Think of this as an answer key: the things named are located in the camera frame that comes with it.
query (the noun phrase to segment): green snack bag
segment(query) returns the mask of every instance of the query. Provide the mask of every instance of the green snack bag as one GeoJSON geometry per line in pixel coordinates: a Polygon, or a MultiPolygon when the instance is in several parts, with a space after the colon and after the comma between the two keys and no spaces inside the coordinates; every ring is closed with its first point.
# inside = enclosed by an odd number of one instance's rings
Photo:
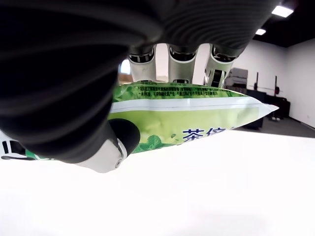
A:
{"type": "Polygon", "coordinates": [[[221,88],[137,82],[116,87],[108,119],[127,119],[138,127],[140,144],[133,151],[138,153],[221,133],[276,109],[221,88]]]}

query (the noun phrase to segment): ceiling light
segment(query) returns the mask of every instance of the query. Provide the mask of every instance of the ceiling light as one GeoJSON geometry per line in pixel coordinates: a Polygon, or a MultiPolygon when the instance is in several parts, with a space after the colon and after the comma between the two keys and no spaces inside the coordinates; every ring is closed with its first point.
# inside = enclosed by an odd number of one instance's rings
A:
{"type": "Polygon", "coordinates": [[[265,32],[266,32],[266,30],[264,30],[264,29],[258,29],[256,34],[263,35],[265,32]]]}
{"type": "Polygon", "coordinates": [[[272,14],[282,16],[282,17],[287,17],[291,15],[293,12],[292,9],[286,8],[284,6],[276,6],[276,8],[272,11],[272,14]]]}

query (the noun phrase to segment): robotic hand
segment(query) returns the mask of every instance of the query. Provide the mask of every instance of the robotic hand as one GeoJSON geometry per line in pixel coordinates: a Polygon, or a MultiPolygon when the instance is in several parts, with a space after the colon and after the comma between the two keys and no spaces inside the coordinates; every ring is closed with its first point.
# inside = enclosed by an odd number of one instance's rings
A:
{"type": "Polygon", "coordinates": [[[166,43],[169,81],[192,83],[210,43],[204,83],[221,87],[279,0],[0,0],[0,129],[37,155],[107,172],[137,146],[137,127],[106,120],[118,65],[156,80],[166,43]]]}

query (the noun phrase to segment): gray floor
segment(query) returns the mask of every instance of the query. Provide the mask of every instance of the gray floor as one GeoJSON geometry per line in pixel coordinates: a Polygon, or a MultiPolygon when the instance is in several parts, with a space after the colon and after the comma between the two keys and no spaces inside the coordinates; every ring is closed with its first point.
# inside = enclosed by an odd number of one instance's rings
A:
{"type": "Polygon", "coordinates": [[[289,118],[281,119],[280,121],[271,121],[268,118],[264,118],[262,128],[259,130],[244,127],[239,127],[236,130],[315,138],[315,130],[289,118]]]}

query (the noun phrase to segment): white table surface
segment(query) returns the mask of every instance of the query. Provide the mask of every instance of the white table surface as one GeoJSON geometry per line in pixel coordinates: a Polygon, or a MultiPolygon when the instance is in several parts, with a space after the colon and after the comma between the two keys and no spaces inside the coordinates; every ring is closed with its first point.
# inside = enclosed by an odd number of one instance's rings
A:
{"type": "Polygon", "coordinates": [[[315,235],[315,139],[226,131],[98,174],[0,162],[1,236],[315,235]]]}

